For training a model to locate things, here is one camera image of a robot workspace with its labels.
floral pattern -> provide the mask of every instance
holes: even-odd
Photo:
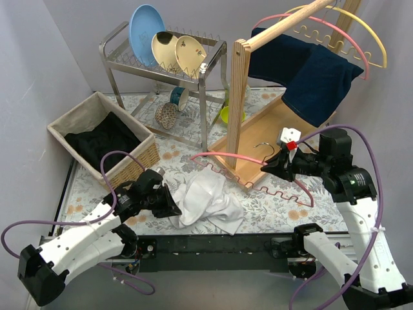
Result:
[[[247,117],[257,112],[263,105],[283,92],[283,88],[252,89],[245,103]],[[208,92],[215,97],[224,98],[224,92]],[[142,123],[149,124],[159,130],[165,131],[154,119],[154,112],[158,105],[168,102],[168,94],[157,95],[149,101],[139,112],[138,118]],[[125,108],[132,111],[144,96],[123,96]],[[208,102],[208,122],[215,118],[219,112],[219,105]],[[190,98],[190,103],[185,110],[177,113],[175,126],[167,132],[180,135],[194,142],[200,140],[199,106],[196,99]],[[212,128],[208,143],[213,143],[227,133],[227,128],[220,121]],[[162,167],[165,170],[165,182],[171,192],[175,192],[180,184],[188,182],[204,166],[190,161],[189,158],[201,150],[186,144],[168,139],[164,136],[156,136],[157,146],[161,161],[152,168]],[[312,138],[309,143],[316,147],[317,138]],[[212,163],[209,158],[197,158],[206,165]],[[68,190],[66,203],[63,206],[61,221],[77,222],[86,216],[101,201],[107,192],[95,179],[77,164],[72,175],[72,183]],[[329,193],[324,189],[321,179],[299,176],[299,180],[305,184],[314,197],[314,208],[305,207],[294,200],[281,199],[279,195],[271,196],[264,192],[252,190],[243,192],[239,186],[227,181],[225,190],[234,193],[244,208],[244,220],[237,233],[289,233],[294,227],[304,223],[316,222],[326,231],[347,231],[347,227],[332,201]],[[286,197],[298,196],[299,202],[308,203],[306,194],[295,184],[283,181],[273,176],[267,176],[259,186],[267,186],[271,192],[281,191]],[[136,234],[221,234],[224,233],[208,220],[199,220],[190,227],[176,229],[168,218],[157,219],[150,211],[142,211],[138,216],[130,218],[126,224]]]

white wall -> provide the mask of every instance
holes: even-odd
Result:
[[[53,220],[70,157],[46,126],[92,92],[42,0],[0,0],[0,230],[18,220]],[[27,225],[6,239],[20,253],[49,227]],[[0,249],[0,309],[24,309],[18,261]]]
[[[413,282],[411,235],[413,207],[413,1],[370,0],[361,16],[379,35],[388,52],[388,68],[372,69],[369,81],[357,80],[341,104],[336,123],[361,129],[377,156],[384,186],[383,226],[392,253],[408,282]],[[365,31],[352,36],[379,60],[379,50]],[[357,165],[373,173],[364,146],[353,147]]]
[[[44,2],[92,90],[112,92],[99,57],[99,42],[120,23],[129,21],[139,5],[150,3],[156,7],[165,26],[220,35],[231,49],[235,40],[249,38],[252,26],[261,18],[284,13],[295,6],[308,4],[311,0],[44,0]],[[323,15],[324,13],[315,14],[321,17]],[[337,13],[329,12],[326,20],[335,23],[337,17]],[[329,28],[325,26],[321,28],[327,30],[324,34],[331,34]],[[227,79],[229,80],[230,51],[228,55]],[[115,79],[121,92],[147,92],[152,86],[147,79],[121,72],[115,72]],[[268,82],[255,80],[250,84],[251,86],[268,85]],[[207,81],[207,87],[222,89],[219,70],[212,73]]]

laundry basket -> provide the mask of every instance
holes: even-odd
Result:
[[[159,161],[155,136],[128,112],[100,92],[95,92],[72,110],[47,126],[50,133],[71,153],[71,155],[92,176],[108,190],[100,171],[95,170],[79,153],[65,140],[68,133],[79,134],[91,131],[97,127],[108,115],[113,112],[134,133],[141,143],[130,153],[137,158],[145,168],[153,166]],[[121,183],[136,180],[143,172],[142,168],[131,158],[126,156],[115,167],[106,172],[110,184],[116,188]]]

gray floor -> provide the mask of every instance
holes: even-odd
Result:
[[[301,283],[276,278],[265,271],[181,271],[140,275],[156,284],[156,294],[143,296],[113,281],[110,271],[94,267],[73,280],[57,300],[42,309],[288,309],[290,296]],[[334,279],[326,274],[302,290],[294,310],[314,309],[338,289]],[[340,299],[327,309],[347,308]]]

crumpled white towel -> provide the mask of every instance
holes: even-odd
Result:
[[[208,167],[181,184],[172,195],[181,216],[170,217],[172,225],[185,228],[201,218],[208,218],[216,227],[235,234],[244,218],[244,209],[233,194],[224,192],[225,177]]]

